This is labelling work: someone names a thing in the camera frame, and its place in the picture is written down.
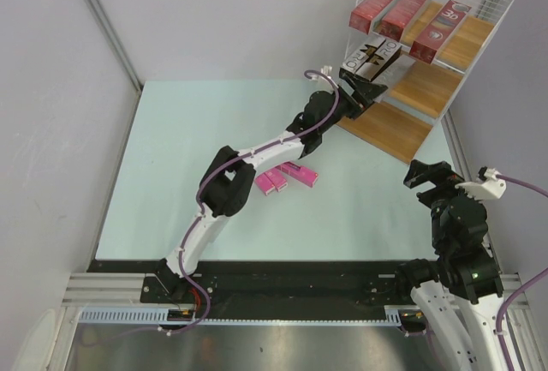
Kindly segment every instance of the shelf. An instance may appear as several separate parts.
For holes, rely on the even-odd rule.
[[[419,36],[422,30],[434,18],[442,8],[440,3],[430,3],[426,11],[409,28],[403,37],[402,43],[407,46],[413,45],[413,41]],[[466,71],[475,57],[481,50],[482,45],[489,37],[495,25],[489,21],[483,21],[479,18],[469,15],[462,23],[459,30],[450,40],[450,42],[438,55],[438,60],[446,63],[461,71]]]
[[[373,105],[358,119],[343,118],[338,125],[409,164],[426,139],[432,126],[393,105]]]
[[[389,95],[430,118],[437,119],[459,86],[462,75],[415,61]]]
[[[356,5],[364,0],[356,0]],[[414,40],[449,0],[432,0],[402,39],[409,51]],[[375,82],[389,87],[387,99],[355,122],[342,121],[346,130],[408,163],[433,124],[450,107],[472,65],[489,45],[514,0],[454,0],[471,9],[465,21],[432,64],[403,56]],[[363,44],[366,35],[350,28],[345,58]]]

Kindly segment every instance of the metal floor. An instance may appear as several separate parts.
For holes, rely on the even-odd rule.
[[[199,326],[170,338],[127,326],[80,325],[66,371],[434,371],[424,337],[389,327]]]

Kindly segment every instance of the white connector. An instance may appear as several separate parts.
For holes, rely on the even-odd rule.
[[[497,178],[497,175],[500,174],[500,172],[494,168],[487,168],[482,174],[485,180],[478,178],[478,182],[476,183],[460,183],[456,186],[464,188],[468,196],[478,201],[498,200],[503,196],[504,191],[506,191],[506,182]]]

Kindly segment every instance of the wooden platform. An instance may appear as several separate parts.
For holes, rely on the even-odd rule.
[[[413,45],[413,41],[441,8],[442,4],[440,3],[430,3],[426,11],[409,28],[402,42],[408,46]],[[488,21],[469,15],[441,54],[438,55],[438,59],[457,69],[466,70],[494,27],[494,24]]]
[[[411,46],[414,39],[442,8],[430,3],[422,16],[402,39]],[[469,15],[459,30],[438,55],[449,66],[466,71],[475,59],[494,25]],[[408,107],[437,120],[444,112],[463,75],[435,64],[415,61],[388,94]],[[343,119],[339,125],[377,148],[411,162],[432,126],[386,102],[375,104],[357,120]]]
[[[432,129],[431,125],[387,103],[373,105],[354,121],[343,118],[338,125],[406,164]]]
[[[462,75],[437,65],[415,61],[389,95],[431,118],[438,118],[462,80]]]

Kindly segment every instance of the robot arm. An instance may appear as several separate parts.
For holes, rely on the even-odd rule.
[[[410,261],[398,269],[396,277],[400,292],[408,292],[425,313],[452,370],[508,369],[495,327],[503,304],[502,282],[497,263],[482,243],[488,227],[480,200],[498,199],[506,189],[497,174],[484,168],[477,183],[465,183],[445,162],[425,165],[414,160],[404,179],[410,188],[426,182],[435,185],[417,197],[431,209],[432,246],[439,258],[435,263]],[[448,304],[442,285],[455,297],[468,332]],[[504,323],[514,369],[520,369],[507,331]]]
[[[230,217],[246,204],[255,176],[287,161],[303,158],[322,142],[322,134],[343,117],[356,119],[386,91],[387,86],[346,74],[351,94],[324,72],[305,75],[327,81],[330,92],[313,93],[294,121],[277,138],[243,150],[224,147],[217,153],[200,182],[198,212],[180,246],[167,257],[167,267],[177,276],[194,272],[207,243],[214,241]]]

